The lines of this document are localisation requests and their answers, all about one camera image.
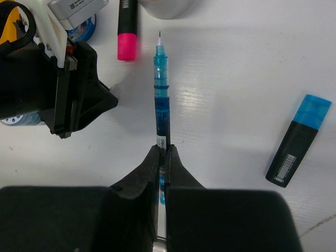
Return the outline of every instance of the white cup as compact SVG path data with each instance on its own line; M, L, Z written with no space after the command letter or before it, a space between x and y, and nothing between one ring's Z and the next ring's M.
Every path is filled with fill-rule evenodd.
M195 0L138 0L146 11L159 19L171 19L185 12Z

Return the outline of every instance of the translucent blue cap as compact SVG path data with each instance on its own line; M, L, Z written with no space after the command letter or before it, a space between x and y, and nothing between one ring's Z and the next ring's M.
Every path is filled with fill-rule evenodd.
M319 130L331 103L331 101L307 94L293 121Z

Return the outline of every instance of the white bracket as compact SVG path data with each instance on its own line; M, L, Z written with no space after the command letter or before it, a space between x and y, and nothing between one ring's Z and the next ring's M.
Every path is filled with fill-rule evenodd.
M57 66L64 68L68 34L48 6L52 0L16 1L25 5L34 16L38 32L38 37L34 38L34 42L37 44L43 43L45 54L49 58L55 56L57 58ZM19 11L23 18L28 21L20 8Z

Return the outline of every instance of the table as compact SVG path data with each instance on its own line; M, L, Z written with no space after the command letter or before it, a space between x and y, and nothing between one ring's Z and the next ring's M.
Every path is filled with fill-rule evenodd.
M109 186L137 167L155 144L152 57L161 30L172 143L186 168L208 188L279 192L305 251L335 250L335 108L287 188L265 174L304 95L336 101L336 2L196 0L175 20L141 8L136 62L116 60L118 5L110 1L97 14L89 41L118 107L66 140L46 126L1 125L0 186Z

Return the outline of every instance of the cable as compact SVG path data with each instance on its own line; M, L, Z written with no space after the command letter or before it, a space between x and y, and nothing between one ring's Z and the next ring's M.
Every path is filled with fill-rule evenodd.
M1 44L0 45L0 57L6 56L18 49L25 47L32 41L32 39L34 38L36 34L36 22L35 22L34 16L29 11L29 9L21 3L17 3L13 1L4 1L0 3L0 38L2 36L2 33L4 32L7 19L11 11L15 7L20 7L23 10L23 12L26 14L28 18L28 22L29 22L29 28L26 34L22 38L16 41L13 41L13 42L9 42L7 40L3 44Z

